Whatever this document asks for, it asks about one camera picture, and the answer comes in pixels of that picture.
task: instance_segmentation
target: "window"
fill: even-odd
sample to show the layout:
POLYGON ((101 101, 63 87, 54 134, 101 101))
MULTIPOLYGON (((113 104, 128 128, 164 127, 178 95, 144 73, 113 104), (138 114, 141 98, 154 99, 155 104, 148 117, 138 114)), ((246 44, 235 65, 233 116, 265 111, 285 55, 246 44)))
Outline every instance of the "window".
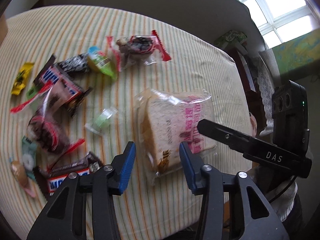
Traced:
POLYGON ((240 0, 269 48, 319 27, 305 0, 240 0))

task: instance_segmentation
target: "screw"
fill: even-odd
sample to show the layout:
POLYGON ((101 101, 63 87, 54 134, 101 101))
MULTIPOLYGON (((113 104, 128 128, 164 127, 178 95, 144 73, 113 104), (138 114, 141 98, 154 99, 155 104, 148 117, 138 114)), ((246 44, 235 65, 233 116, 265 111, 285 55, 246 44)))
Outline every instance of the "screw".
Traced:
POLYGON ((239 177, 240 177, 240 178, 245 179, 247 176, 248 176, 248 175, 247 175, 244 171, 239 172, 239 177))
POLYGON ((212 167, 209 164, 205 164, 205 165, 202 166, 202 169, 205 170, 205 171, 211 171, 212 167))
POLYGON ((112 171, 112 170, 113 170, 113 167, 112 167, 111 165, 106 165, 106 166, 103 167, 103 169, 104 169, 105 171, 112 171))
POLYGON ((69 179, 75 179, 77 177, 77 174, 75 172, 72 172, 68 175, 69 179))

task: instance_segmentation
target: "bread slice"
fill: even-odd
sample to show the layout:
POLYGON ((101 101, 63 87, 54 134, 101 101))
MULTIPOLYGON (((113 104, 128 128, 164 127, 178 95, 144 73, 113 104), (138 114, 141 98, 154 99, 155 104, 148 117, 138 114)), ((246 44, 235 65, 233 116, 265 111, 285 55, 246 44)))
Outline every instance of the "bread slice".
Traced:
POLYGON ((151 96, 139 109, 140 134, 152 170, 164 173, 180 164, 179 145, 187 141, 193 153, 214 148, 216 142, 197 131, 201 119, 213 119, 212 100, 201 102, 200 95, 176 98, 151 96), (188 103, 194 99, 199 102, 188 103))

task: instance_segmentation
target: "table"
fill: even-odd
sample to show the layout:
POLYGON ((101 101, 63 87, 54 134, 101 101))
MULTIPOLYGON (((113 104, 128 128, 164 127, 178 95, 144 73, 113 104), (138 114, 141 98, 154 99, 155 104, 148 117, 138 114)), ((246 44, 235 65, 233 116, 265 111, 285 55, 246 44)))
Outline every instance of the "table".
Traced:
MULTIPOLYGON (((32 199, 25 194, 11 174, 8 161, 12 157, 22 162, 21 139, 32 115, 31 112, 23 117, 9 114, 11 107, 25 100, 27 89, 18 97, 11 96, 10 91, 18 69, 26 61, 35 62, 29 88, 52 53, 60 61, 86 52, 92 45, 105 49, 106 35, 148 34, 153 29, 158 31, 172 56, 166 63, 129 68, 111 85, 101 74, 79 79, 79 85, 92 86, 94 91, 73 119, 62 114, 61 121, 72 141, 85 138, 86 143, 65 162, 81 158, 91 150, 108 164, 123 152, 127 141, 137 141, 134 97, 147 87, 168 92, 204 88, 212 94, 218 123, 247 134, 251 132, 248 107, 234 61, 223 51, 180 29, 135 13, 92 6, 34 9, 8 19, 7 24, 9 32, 0 47, 0 210, 21 239, 27 237, 46 203, 33 182, 37 197, 32 199), (111 126, 110 133, 102 138, 93 136, 84 124, 110 106, 123 113, 123 122, 111 126)), ((222 172, 236 174, 252 166, 251 161, 225 145, 218 143, 217 151, 204 161, 222 172)), ((201 196, 195 197, 188 190, 182 170, 164 176, 154 187, 150 186, 139 152, 127 190, 114 199, 123 240, 163 239, 195 223, 201 207, 201 196)), ((93 239, 90 197, 86 228, 88 239, 93 239)))

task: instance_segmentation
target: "blue gripper pad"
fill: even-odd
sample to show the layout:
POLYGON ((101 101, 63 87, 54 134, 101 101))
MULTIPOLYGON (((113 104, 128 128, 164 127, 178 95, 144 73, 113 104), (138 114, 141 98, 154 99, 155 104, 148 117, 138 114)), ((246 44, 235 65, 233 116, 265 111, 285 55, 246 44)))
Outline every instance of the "blue gripper pad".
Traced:
POLYGON ((134 160, 136 157, 136 145, 134 142, 128 142, 126 148, 124 149, 123 155, 126 155, 124 164, 120 171, 120 182, 119 182, 119 192, 122 194, 129 183, 131 171, 133 168, 134 160))
POLYGON ((194 195, 201 195, 205 187, 200 171, 204 165, 202 158, 191 152, 187 142, 180 143, 179 155, 188 188, 194 195))

